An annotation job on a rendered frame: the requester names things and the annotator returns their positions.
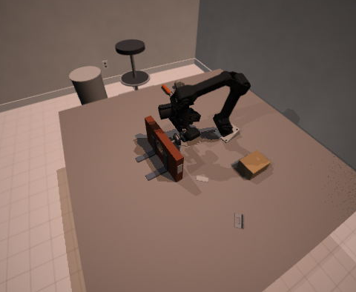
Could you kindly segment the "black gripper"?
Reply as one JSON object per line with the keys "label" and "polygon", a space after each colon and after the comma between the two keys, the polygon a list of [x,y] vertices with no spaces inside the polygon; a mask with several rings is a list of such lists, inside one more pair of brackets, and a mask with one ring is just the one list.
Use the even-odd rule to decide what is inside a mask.
{"label": "black gripper", "polygon": [[183,134],[186,141],[191,141],[200,136],[200,132],[198,131],[198,129],[190,126],[190,118],[191,114],[186,117],[179,117],[177,115],[177,112],[175,114],[175,117],[168,118],[172,122],[174,127],[178,130],[178,132],[182,131],[182,129],[186,129],[186,132]]}

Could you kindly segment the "orange-handled screwdriver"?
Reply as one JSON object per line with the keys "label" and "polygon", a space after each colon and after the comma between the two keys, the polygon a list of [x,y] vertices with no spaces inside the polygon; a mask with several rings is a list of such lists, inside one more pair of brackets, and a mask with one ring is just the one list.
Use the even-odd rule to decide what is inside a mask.
{"label": "orange-handled screwdriver", "polygon": [[165,90],[165,92],[166,92],[167,94],[170,94],[170,95],[171,95],[170,90],[169,90],[164,84],[162,85],[162,88]]}

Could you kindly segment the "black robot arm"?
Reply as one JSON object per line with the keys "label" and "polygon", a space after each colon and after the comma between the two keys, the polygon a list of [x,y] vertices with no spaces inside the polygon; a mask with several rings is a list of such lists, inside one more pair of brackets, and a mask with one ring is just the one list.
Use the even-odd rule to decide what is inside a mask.
{"label": "black robot arm", "polygon": [[230,87],[230,93],[221,112],[214,114],[213,120],[220,134],[225,137],[233,133],[233,127],[229,121],[232,110],[239,98],[245,95],[251,86],[243,73],[223,71],[220,75],[198,84],[187,84],[178,87],[170,97],[171,103],[159,105],[159,116],[161,115],[161,119],[167,119],[175,117],[176,112],[179,117],[186,117],[191,114],[190,125],[192,125],[193,122],[199,122],[201,115],[189,106],[194,105],[198,97],[224,86]]}

